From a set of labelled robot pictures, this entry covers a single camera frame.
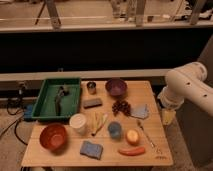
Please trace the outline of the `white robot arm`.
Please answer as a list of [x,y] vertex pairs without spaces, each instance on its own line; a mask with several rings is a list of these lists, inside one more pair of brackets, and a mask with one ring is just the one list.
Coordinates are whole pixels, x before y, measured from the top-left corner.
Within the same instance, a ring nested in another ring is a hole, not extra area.
[[166,85],[157,99],[162,105],[162,123],[170,125],[176,111],[188,99],[210,116],[213,116],[213,88],[204,83],[207,69],[200,62],[191,62],[169,70],[165,75]]

